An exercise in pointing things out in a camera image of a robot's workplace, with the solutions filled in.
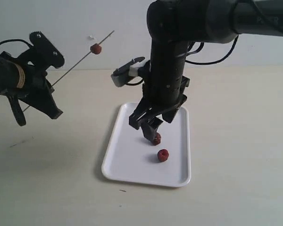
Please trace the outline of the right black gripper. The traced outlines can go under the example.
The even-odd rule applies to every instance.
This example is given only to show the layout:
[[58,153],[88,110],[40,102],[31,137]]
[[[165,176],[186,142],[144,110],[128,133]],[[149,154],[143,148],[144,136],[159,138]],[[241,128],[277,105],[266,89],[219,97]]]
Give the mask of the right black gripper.
[[150,72],[144,79],[143,97],[133,114],[129,125],[135,129],[141,126],[143,136],[152,143],[163,121],[155,116],[162,115],[165,122],[171,123],[187,97],[183,95],[183,69],[188,42],[161,44],[152,42]]

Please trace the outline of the right grey black robot arm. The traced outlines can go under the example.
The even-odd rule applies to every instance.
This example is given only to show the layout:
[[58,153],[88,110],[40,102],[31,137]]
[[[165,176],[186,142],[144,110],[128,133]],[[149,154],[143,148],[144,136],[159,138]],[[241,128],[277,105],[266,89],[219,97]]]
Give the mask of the right grey black robot arm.
[[199,42],[236,43],[241,34],[283,37],[283,0],[157,0],[147,10],[150,59],[133,60],[129,74],[142,78],[142,99],[129,117],[152,144],[187,100],[183,69]]

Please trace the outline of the left grey black robot arm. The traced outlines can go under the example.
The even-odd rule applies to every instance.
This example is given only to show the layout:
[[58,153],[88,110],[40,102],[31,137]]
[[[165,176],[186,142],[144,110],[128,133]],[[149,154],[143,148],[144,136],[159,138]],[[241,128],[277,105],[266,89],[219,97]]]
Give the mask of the left grey black robot arm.
[[53,99],[54,88],[46,77],[49,67],[60,68],[64,63],[55,48],[47,51],[31,47],[17,58],[5,51],[0,54],[0,95],[7,97],[19,126],[26,125],[20,101],[51,119],[63,113]]

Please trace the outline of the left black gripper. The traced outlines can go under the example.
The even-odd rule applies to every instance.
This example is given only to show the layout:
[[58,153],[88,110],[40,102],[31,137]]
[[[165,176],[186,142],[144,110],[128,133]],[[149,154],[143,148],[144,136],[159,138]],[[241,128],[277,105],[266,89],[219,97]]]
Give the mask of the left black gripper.
[[0,76],[0,94],[7,96],[11,110],[19,126],[26,125],[26,119],[18,98],[29,106],[57,119],[60,110],[52,96],[54,88],[46,79],[48,66],[42,57],[31,46],[18,57],[3,51],[0,59],[6,65]]

